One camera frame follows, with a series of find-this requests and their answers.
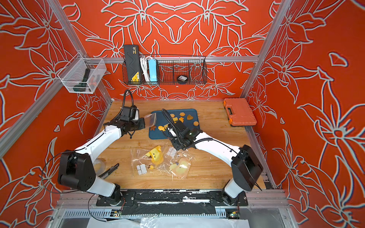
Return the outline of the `bag with cream bear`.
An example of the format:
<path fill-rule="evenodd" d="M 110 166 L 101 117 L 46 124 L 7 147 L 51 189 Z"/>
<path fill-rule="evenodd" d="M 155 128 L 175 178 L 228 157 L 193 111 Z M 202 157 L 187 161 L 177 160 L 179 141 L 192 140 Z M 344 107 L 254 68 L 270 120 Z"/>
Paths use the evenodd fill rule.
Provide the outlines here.
<path fill-rule="evenodd" d="M 156 113 L 151 113 L 144 116 L 144 123 L 146 128 L 151 128 L 156 125 Z"/>

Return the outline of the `dark blue tray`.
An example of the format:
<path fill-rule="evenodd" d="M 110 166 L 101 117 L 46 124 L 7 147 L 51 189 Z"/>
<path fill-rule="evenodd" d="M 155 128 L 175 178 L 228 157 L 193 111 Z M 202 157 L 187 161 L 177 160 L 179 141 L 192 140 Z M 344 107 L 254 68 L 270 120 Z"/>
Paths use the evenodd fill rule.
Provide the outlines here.
<path fill-rule="evenodd" d="M 167 110 L 169 114 L 174 114 L 175 117 L 180 118 L 180 113 L 185 113 L 184 122 L 183 124 L 188 127 L 189 129 L 198 128 L 200 129 L 200 126 L 194 126 L 194 122 L 199 123 L 198 113 L 195 109 L 174 109 L 174 110 Z M 156 129 L 154 131 L 149 130 L 149 138 L 152 140 L 161 140 L 166 139 L 166 136 L 163 134 L 163 131 L 159 131 L 158 126 L 165 126 L 168 124 L 168 121 L 163 116 L 162 111 L 153 111 L 152 113 L 156 113 Z M 191 115 L 193 116 L 193 120 L 187 120 L 187 116 Z"/>

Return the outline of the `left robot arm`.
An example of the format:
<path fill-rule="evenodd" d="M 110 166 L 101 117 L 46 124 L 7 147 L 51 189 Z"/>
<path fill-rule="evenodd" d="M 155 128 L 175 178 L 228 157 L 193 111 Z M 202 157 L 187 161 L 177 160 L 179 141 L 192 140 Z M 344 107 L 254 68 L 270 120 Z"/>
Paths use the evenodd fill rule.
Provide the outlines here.
<path fill-rule="evenodd" d="M 132 92 L 127 89 L 120 112 L 104 124 L 102 132 L 77 149 L 61 154 L 58 183 L 81 192 L 106 197 L 112 204 L 119 203 L 122 198 L 120 186 L 100 178 L 93 163 L 113 142 L 125 135 L 132 138 L 136 131 L 144 128 L 144 118 L 140 117 Z"/>

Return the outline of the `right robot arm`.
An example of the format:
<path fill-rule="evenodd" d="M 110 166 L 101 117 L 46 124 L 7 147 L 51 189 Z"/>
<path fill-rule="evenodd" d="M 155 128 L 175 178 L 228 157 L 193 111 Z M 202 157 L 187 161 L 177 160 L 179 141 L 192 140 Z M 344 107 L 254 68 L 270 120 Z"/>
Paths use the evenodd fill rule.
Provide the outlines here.
<path fill-rule="evenodd" d="M 250 146 L 245 144 L 238 147 L 224 143 L 198 128 L 190 129 L 181 121 L 175 122 L 165 109 L 162 109 L 162 114 L 168 121 L 165 135 L 176 150 L 202 150 L 231 167 L 232 179 L 221 191 L 221 200 L 226 205 L 236 204 L 242 192 L 250 192 L 257 185 L 263 166 Z"/>

